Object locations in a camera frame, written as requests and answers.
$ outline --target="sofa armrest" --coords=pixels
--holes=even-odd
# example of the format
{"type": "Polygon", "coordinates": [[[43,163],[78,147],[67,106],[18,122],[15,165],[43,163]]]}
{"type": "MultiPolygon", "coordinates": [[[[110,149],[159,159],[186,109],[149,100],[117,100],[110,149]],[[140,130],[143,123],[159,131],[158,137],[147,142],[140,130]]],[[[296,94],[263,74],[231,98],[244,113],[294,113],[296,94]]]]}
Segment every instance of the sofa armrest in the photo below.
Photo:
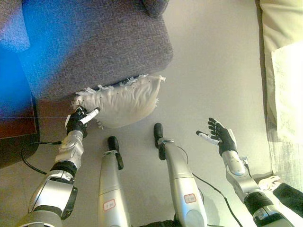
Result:
{"type": "Polygon", "coordinates": [[[21,0],[0,0],[0,48],[21,52],[29,46],[21,0]]]}
{"type": "Polygon", "coordinates": [[[169,0],[142,0],[148,15],[151,17],[161,16],[169,2],[169,0]]]}

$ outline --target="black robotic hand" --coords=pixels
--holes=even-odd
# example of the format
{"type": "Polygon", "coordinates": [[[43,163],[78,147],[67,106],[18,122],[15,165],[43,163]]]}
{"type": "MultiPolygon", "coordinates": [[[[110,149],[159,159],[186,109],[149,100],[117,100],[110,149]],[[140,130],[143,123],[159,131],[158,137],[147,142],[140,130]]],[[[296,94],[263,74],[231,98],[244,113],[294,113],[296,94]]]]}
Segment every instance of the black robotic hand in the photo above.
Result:
{"type": "Polygon", "coordinates": [[[237,151],[237,142],[231,129],[226,129],[214,118],[209,118],[208,128],[211,130],[211,136],[201,131],[197,131],[197,135],[203,139],[219,146],[219,153],[227,150],[237,151]]]}
{"type": "Polygon", "coordinates": [[[72,115],[68,115],[65,122],[67,134],[70,131],[78,130],[83,133],[83,138],[85,138],[87,136],[87,132],[86,132],[87,123],[83,124],[80,120],[86,116],[87,116],[87,110],[82,106],[78,107],[72,115]]]}

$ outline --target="gray fabric upholstery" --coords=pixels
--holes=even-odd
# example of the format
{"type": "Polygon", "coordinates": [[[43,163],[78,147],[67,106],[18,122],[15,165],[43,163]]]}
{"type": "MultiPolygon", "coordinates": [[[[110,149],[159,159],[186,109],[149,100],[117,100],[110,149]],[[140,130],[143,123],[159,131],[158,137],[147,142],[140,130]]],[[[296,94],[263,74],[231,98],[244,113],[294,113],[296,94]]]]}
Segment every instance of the gray fabric upholstery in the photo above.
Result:
{"type": "Polygon", "coordinates": [[[23,12],[31,47],[19,58],[38,99],[157,72],[172,59],[162,17],[140,0],[25,0],[23,12]]]}
{"type": "Polygon", "coordinates": [[[21,0],[0,0],[0,47],[14,52],[29,48],[21,0]]]}
{"type": "Polygon", "coordinates": [[[158,17],[164,13],[169,0],[142,0],[142,2],[151,17],[158,17]]]}

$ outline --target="sofa cushion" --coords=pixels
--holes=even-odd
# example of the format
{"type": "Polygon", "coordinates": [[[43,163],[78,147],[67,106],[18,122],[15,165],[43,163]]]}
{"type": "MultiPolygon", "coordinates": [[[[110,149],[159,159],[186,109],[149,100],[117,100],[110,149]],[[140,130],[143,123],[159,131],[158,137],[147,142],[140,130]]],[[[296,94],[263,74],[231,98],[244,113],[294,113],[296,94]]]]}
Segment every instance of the sofa cushion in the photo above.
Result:
{"type": "Polygon", "coordinates": [[[29,48],[21,0],[0,1],[0,47],[14,52],[29,48]]]}
{"type": "Polygon", "coordinates": [[[172,47],[141,0],[23,1],[31,47],[19,58],[38,99],[58,100],[163,70],[172,47]]]}
{"type": "Polygon", "coordinates": [[[276,124],[276,86],[272,52],[303,40],[302,0],[260,0],[267,81],[267,116],[276,124]]]}

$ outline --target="beige cushion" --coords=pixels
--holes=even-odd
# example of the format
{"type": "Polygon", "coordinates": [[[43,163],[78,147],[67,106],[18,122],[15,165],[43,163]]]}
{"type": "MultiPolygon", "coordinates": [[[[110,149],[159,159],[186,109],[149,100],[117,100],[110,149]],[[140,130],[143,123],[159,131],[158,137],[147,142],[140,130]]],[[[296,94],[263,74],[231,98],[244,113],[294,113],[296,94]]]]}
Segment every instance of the beige cushion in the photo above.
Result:
{"type": "Polygon", "coordinates": [[[303,40],[303,0],[260,0],[267,80],[268,117],[276,123],[275,76],[271,53],[303,40]]]}

